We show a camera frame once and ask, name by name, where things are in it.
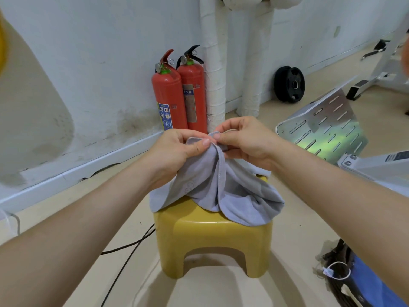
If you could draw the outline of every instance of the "fire extinguisher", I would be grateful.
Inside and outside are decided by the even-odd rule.
[[[205,75],[201,66],[204,61],[193,54],[198,46],[192,46],[178,59],[176,69],[183,86],[187,125],[189,129],[207,133]]]
[[[170,49],[155,65],[152,77],[153,91],[165,130],[188,129],[180,74],[168,62]]]

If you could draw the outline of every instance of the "forearm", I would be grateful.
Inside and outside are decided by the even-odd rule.
[[[149,191],[142,160],[0,247],[0,301],[62,306]]]
[[[272,170],[409,302],[409,199],[279,138]]]

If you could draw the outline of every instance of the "metal plate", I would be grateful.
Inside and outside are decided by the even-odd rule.
[[[368,144],[341,88],[293,114],[276,132],[334,165],[345,153],[359,155]]]

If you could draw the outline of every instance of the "weight plate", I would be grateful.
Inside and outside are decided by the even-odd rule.
[[[305,79],[299,68],[281,67],[274,77],[274,92],[282,102],[296,103],[305,92]]]

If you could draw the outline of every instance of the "left hand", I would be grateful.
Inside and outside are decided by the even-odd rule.
[[[185,144],[190,137],[203,138],[195,144]],[[202,154],[215,139],[205,133],[188,129],[168,129],[139,160],[151,172],[151,190],[173,179],[189,157]]]

